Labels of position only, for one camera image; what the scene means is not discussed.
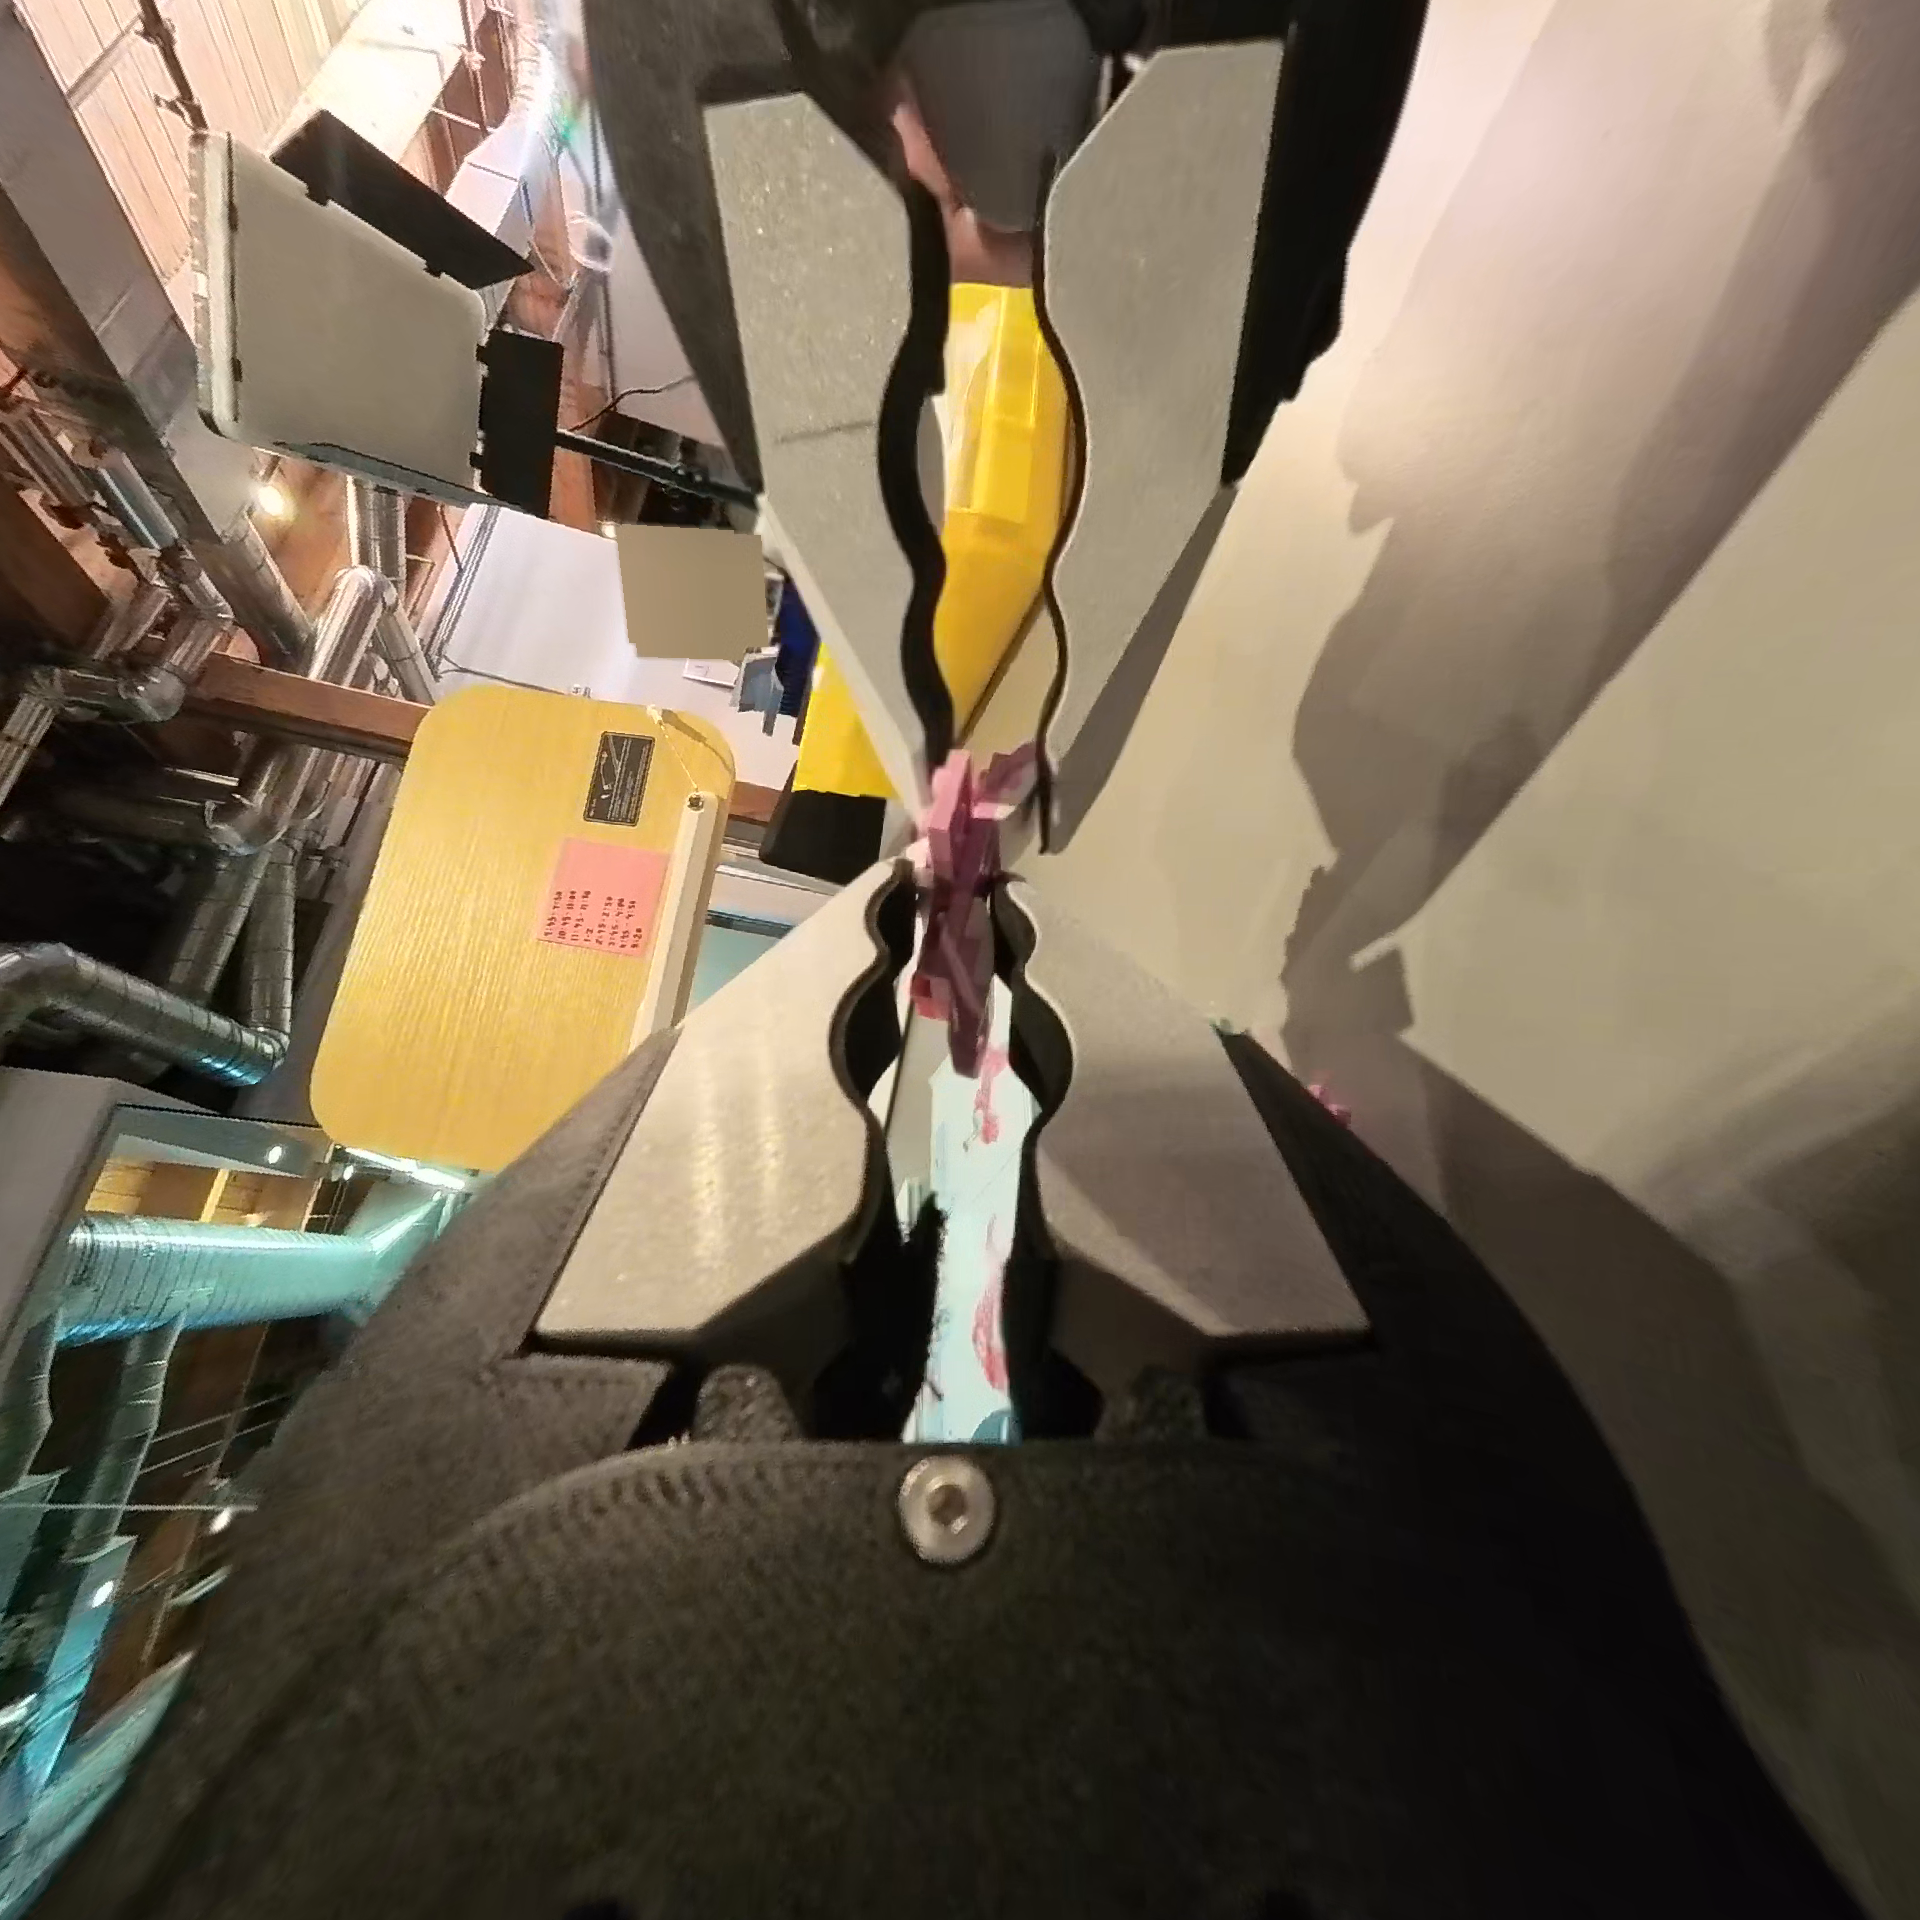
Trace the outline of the shallow yellow plastic bin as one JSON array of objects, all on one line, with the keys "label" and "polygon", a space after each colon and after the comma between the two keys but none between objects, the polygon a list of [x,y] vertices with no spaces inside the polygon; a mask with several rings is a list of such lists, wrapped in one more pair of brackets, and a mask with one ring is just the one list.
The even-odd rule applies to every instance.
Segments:
[{"label": "shallow yellow plastic bin", "polygon": [[945,595],[934,656],[968,736],[1021,645],[1066,507],[1066,380],[1034,290],[957,280],[945,393]]}]

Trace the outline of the person's right hand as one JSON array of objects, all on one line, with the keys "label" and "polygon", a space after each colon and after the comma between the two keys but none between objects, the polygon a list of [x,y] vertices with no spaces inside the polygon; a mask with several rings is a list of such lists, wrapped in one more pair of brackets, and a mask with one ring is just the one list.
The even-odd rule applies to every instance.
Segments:
[{"label": "person's right hand", "polygon": [[1000,227],[976,213],[946,172],[906,69],[897,64],[890,82],[891,124],[904,146],[906,169],[930,193],[945,218],[952,280],[1030,288],[1038,260],[1034,232]]}]

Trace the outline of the pink sticky note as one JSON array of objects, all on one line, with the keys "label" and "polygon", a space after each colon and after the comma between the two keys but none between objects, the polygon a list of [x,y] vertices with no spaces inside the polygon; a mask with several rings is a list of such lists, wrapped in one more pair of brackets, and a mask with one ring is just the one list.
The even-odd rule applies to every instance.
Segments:
[{"label": "pink sticky note", "polygon": [[569,835],[545,888],[534,937],[640,961],[656,942],[667,876],[670,852]]}]

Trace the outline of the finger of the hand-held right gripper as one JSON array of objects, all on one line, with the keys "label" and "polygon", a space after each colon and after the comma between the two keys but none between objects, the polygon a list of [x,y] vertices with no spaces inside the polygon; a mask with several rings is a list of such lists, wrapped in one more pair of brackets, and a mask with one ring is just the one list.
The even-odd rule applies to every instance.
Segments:
[{"label": "finger of the hand-held right gripper", "polygon": [[1113,776],[1240,492],[1228,436],[1283,58],[1277,40],[1153,56],[1046,194],[1041,314],[1081,456],[1046,565],[1044,850],[1068,850]]},{"label": "finger of the hand-held right gripper", "polygon": [[945,216],[805,94],[704,109],[760,499],[909,809],[954,746],[922,421],[945,378]]}]

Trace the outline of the wooden top white stand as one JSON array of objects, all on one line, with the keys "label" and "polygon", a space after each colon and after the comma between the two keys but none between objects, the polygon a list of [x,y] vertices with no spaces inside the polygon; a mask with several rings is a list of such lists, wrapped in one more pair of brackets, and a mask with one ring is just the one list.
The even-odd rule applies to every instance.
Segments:
[{"label": "wooden top white stand", "polygon": [[[656,741],[636,828],[582,824],[596,739]],[[465,685],[401,771],[309,1078],[317,1128],[381,1161],[498,1172],[643,1040],[686,1016],[737,797],[704,715]],[[569,835],[670,852],[640,958],[538,939]]]}]

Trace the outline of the silver ribbed ventilation duct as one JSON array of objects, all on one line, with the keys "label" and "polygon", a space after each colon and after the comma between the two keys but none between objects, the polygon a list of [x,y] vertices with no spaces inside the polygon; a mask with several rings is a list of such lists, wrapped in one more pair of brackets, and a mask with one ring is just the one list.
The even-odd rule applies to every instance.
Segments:
[{"label": "silver ribbed ventilation duct", "polygon": [[4,944],[3,1049],[42,1017],[224,1089],[262,1084],[286,1058],[286,1024],[245,1024],[65,944]]}]

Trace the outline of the studio light on black stand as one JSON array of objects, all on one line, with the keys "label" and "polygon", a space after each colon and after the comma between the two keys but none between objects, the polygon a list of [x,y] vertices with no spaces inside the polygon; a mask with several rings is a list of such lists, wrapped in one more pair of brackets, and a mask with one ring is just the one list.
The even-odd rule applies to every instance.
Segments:
[{"label": "studio light on black stand", "polygon": [[200,413],[219,436],[453,507],[546,520],[574,453],[730,507],[752,492],[565,428],[565,347],[498,322],[538,262],[334,113],[276,154],[197,131]]}]

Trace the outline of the open pale blue instruction booklet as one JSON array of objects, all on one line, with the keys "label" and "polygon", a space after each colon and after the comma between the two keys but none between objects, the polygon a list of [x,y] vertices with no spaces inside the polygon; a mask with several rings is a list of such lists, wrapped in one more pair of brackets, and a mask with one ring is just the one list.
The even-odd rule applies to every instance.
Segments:
[{"label": "open pale blue instruction booklet", "polygon": [[941,1040],[930,1064],[899,1074],[886,1122],[897,1211],[906,1227],[926,1205],[941,1219],[924,1381],[904,1429],[912,1443],[1018,1438],[1002,1294],[1036,1115],[1038,1101],[1011,1067],[1004,1037],[987,1042],[974,1077],[954,1070]]}]

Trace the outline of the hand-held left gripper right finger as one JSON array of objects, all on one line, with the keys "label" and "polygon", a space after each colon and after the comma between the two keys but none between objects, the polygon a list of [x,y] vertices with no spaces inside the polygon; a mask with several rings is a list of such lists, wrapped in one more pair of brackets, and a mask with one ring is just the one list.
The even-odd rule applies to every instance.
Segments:
[{"label": "hand-held left gripper right finger", "polygon": [[1036,1355],[1209,1374],[1344,1347],[1369,1316],[1211,1021],[1090,926],[1004,880],[1011,1036],[1041,1115],[1024,1219]]}]

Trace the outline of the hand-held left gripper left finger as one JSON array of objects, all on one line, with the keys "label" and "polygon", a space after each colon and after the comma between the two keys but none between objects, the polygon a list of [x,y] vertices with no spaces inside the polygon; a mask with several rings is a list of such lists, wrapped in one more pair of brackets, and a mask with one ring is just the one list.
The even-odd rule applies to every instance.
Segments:
[{"label": "hand-held left gripper left finger", "polygon": [[565,1355],[828,1364],[890,1179],[872,1091],[899,1054],[907,862],[867,869],[673,1034],[534,1318]]}]

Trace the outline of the red and pink plate assembly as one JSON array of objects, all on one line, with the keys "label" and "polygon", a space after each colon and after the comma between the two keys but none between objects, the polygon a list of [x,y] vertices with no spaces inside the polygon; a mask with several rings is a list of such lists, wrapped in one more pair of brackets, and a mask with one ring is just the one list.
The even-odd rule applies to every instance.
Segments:
[{"label": "red and pink plate assembly", "polygon": [[945,1028],[952,1067],[968,1078],[980,1072],[992,1027],[992,897],[1004,878],[1002,829],[1036,789],[1034,744],[986,764],[954,750],[930,777],[909,850],[922,915],[909,1003],[918,1017]]}]

